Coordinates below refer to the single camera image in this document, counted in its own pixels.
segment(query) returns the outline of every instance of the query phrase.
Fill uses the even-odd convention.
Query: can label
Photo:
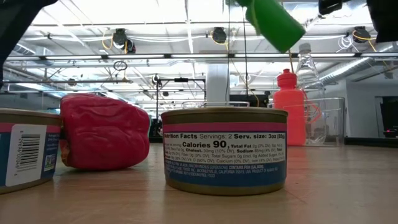
[[[284,123],[164,125],[165,174],[198,185],[255,187],[286,178]]]
[[[52,177],[60,127],[0,123],[0,187]]]

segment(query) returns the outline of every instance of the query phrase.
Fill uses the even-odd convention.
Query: tin can
[[[0,108],[0,194],[52,179],[61,123],[56,114]]]
[[[286,179],[287,112],[195,108],[162,114],[165,178],[176,189],[255,195]]]

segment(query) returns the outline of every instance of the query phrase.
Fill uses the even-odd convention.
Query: blue label
[[[165,174],[189,184],[220,187],[254,187],[281,183],[286,178],[286,162],[267,164],[193,164],[165,160]]]
[[[49,178],[54,175],[59,137],[59,133],[46,134],[43,161],[41,161],[41,178]],[[0,187],[6,185],[10,140],[11,133],[0,133]]]

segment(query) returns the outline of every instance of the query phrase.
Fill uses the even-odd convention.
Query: can lid
[[[255,107],[210,107],[210,108],[194,108],[173,110],[162,113],[162,118],[168,116],[176,116],[183,114],[206,114],[206,113],[262,113],[287,116],[287,111],[276,110],[270,108],[255,108]]]
[[[59,116],[57,114],[49,114],[49,113],[43,113],[43,112],[38,112],[38,111],[9,109],[9,108],[0,108],[0,114],[16,114],[16,115],[61,119],[61,116]]]

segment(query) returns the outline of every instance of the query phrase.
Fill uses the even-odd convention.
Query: green object
[[[275,0],[237,0],[246,6],[246,19],[279,52],[285,53],[305,34],[305,29]]]

